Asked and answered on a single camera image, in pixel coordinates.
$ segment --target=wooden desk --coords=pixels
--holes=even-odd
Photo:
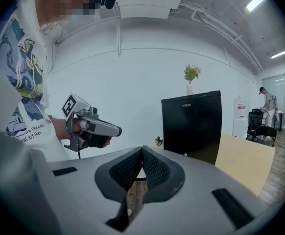
[[[163,144],[155,147],[163,149]],[[259,196],[269,175],[275,148],[222,133],[215,166]]]

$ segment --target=fluorescent light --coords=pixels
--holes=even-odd
[[[275,80],[275,82],[277,82],[277,81],[282,81],[282,80],[285,80],[285,78],[283,78],[283,79],[279,79],[279,80]]]
[[[252,12],[254,8],[256,8],[263,0],[252,0],[248,5],[247,9],[249,12]]]
[[[276,55],[274,55],[274,56],[271,56],[271,58],[276,58],[276,57],[279,57],[279,56],[284,55],[284,54],[285,54],[285,50],[282,51],[282,52],[279,53],[279,54],[276,54]]]

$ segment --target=white vase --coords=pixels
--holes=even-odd
[[[193,95],[193,89],[192,89],[192,85],[190,81],[188,82],[186,86],[186,91],[187,91],[187,95]]]

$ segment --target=black mini fridge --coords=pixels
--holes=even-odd
[[[221,138],[221,92],[161,100],[164,150],[215,164]]]

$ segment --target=black office chair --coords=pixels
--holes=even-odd
[[[258,109],[258,108],[252,109],[251,113],[255,114],[255,115],[261,115],[262,114],[262,116],[263,116],[263,112],[260,109]]]
[[[262,126],[262,118],[263,118],[263,112],[262,111],[260,111],[260,113],[259,112],[255,112],[255,113],[250,112],[249,113],[249,119],[248,119],[249,124],[248,124],[247,134],[252,136],[251,141],[255,140],[256,129],[259,126]]]
[[[260,126],[256,129],[256,132],[255,132],[255,142],[274,147],[276,134],[277,134],[277,131],[273,127]],[[272,141],[265,141],[265,140],[258,139],[257,136],[260,136],[260,135],[271,137],[273,140],[273,143]]]

